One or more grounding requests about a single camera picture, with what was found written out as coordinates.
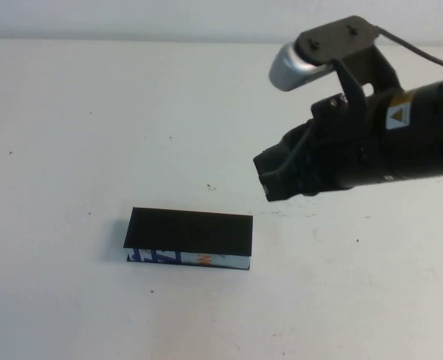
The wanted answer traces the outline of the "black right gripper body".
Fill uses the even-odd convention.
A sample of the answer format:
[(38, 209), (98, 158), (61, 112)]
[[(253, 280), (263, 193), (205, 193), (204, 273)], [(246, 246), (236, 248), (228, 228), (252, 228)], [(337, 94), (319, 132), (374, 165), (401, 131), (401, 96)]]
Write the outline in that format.
[(361, 108), (340, 96), (312, 106), (312, 119), (288, 131), (280, 141), (307, 144), (303, 177), (318, 193), (344, 191), (415, 177), (411, 156), (411, 105), (414, 91), (388, 91), (368, 97)]

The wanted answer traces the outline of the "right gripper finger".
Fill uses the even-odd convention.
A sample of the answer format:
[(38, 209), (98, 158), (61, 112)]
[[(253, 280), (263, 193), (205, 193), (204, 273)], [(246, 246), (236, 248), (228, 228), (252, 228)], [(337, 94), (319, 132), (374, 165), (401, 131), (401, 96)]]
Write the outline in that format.
[(305, 159), (306, 149), (307, 144), (290, 147), (285, 143), (267, 148), (253, 159), (258, 176), (286, 170), (289, 175), (306, 177), (309, 174)]
[(284, 176), (277, 172), (264, 173), (261, 175), (261, 184), (269, 202), (285, 201), (297, 195), (318, 195), (316, 186), (297, 174)]

